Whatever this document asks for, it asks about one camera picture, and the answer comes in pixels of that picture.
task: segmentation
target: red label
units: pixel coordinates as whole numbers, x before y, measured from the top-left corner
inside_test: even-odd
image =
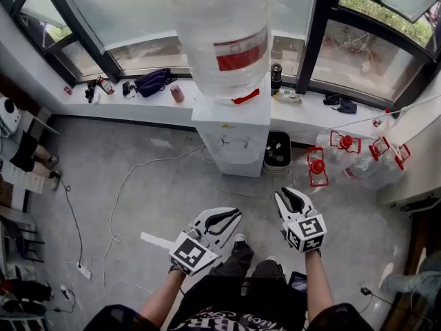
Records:
[[[267,51],[268,29],[265,27],[251,36],[213,45],[219,71],[246,68],[262,58]]]

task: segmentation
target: shoe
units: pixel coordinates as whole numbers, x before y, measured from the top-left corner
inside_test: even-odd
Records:
[[[52,191],[57,191],[59,185],[60,185],[60,178],[63,176],[60,169],[54,170],[58,174],[58,178],[54,177],[52,178]]]
[[[46,167],[48,169],[54,169],[55,166],[58,164],[60,158],[58,156],[51,156],[47,161],[46,161]]]
[[[393,263],[392,263],[392,262],[389,262],[389,263],[386,265],[386,268],[384,269],[383,274],[382,274],[382,276],[381,276],[381,280],[380,280],[380,282],[379,282],[379,284],[378,284],[378,289],[379,289],[379,290],[381,290],[381,287],[382,287],[382,284],[383,284],[383,282],[384,282],[384,279],[385,279],[386,277],[388,277],[390,274],[392,274],[392,272],[393,272]]]
[[[236,236],[234,237],[233,251],[240,249],[243,244],[248,245],[247,238],[245,237],[245,235],[236,234]]]
[[[272,260],[272,261],[274,261],[275,263],[278,264],[278,259],[274,255],[271,255],[270,257],[267,257],[267,260]]]

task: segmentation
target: gray floor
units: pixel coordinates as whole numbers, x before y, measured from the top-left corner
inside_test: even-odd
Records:
[[[82,330],[103,306],[120,303],[140,310],[150,296],[134,284],[119,283],[106,275],[105,296],[95,301],[103,296],[102,262],[112,240],[110,213],[122,180],[138,163],[177,157],[202,142],[195,132],[87,119],[58,118],[54,128],[61,135],[51,135],[47,148],[60,156],[64,181],[72,187],[69,196],[83,237],[83,256],[92,269],[91,281],[72,264],[79,256],[79,238],[64,190],[32,194],[28,211],[46,242],[44,266],[57,294],[55,303],[69,307],[59,293],[62,284],[74,291],[78,301],[73,314],[48,314],[48,319],[54,330]],[[273,196],[274,190],[292,183],[291,175],[263,173],[257,179],[225,176],[216,165],[203,161],[205,155],[209,157],[198,151],[133,172],[112,221],[114,234],[120,234],[122,242],[112,244],[105,268],[119,279],[154,291],[170,263],[166,251],[140,240],[141,233],[175,240],[203,210],[231,206],[243,212],[238,232],[247,235],[256,251],[253,265],[274,254],[288,275],[293,270],[304,273],[304,256],[290,249],[279,233],[281,221]],[[377,207],[372,192],[353,186],[331,185],[312,199],[327,224],[322,260],[336,302],[363,309],[369,297],[360,293],[362,286],[392,300],[392,294],[379,292],[377,286],[388,262],[395,263],[396,271],[402,270],[410,218]],[[183,289],[205,273],[188,278]],[[387,304],[374,299],[362,315],[378,330],[388,309]]]

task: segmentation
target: red bottle cap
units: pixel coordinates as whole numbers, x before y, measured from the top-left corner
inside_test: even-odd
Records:
[[[352,142],[353,142],[352,137],[350,137],[349,135],[346,135],[340,139],[340,146],[342,146],[342,148],[347,150],[349,147],[351,147]]]
[[[311,170],[314,174],[320,174],[323,170],[325,170],[325,162],[322,159],[312,161]]]

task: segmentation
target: window sill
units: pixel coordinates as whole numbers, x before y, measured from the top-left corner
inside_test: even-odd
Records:
[[[192,110],[201,92],[192,79],[179,79],[173,83],[179,85],[185,95],[182,103],[176,103],[173,100],[170,86],[165,86],[164,91],[157,92],[148,98],[143,98],[132,90],[130,95],[136,96],[125,99],[122,85],[126,81],[133,82],[133,80],[120,81],[114,85],[115,93],[110,96],[97,87],[96,94],[100,92],[101,95],[99,102],[95,105],[89,104],[85,98],[87,86],[77,85],[72,95],[66,95],[63,100],[65,112],[60,114],[194,126],[191,120]],[[322,94],[307,92],[302,97],[301,104],[280,103],[272,99],[270,128],[287,132],[294,142],[313,144],[317,133],[323,128],[341,126],[379,114],[382,114],[381,110],[363,104],[358,104],[357,114],[343,114],[332,110],[331,106],[325,106]],[[343,127],[341,130],[356,136],[369,137],[372,133],[372,122],[364,121]]]

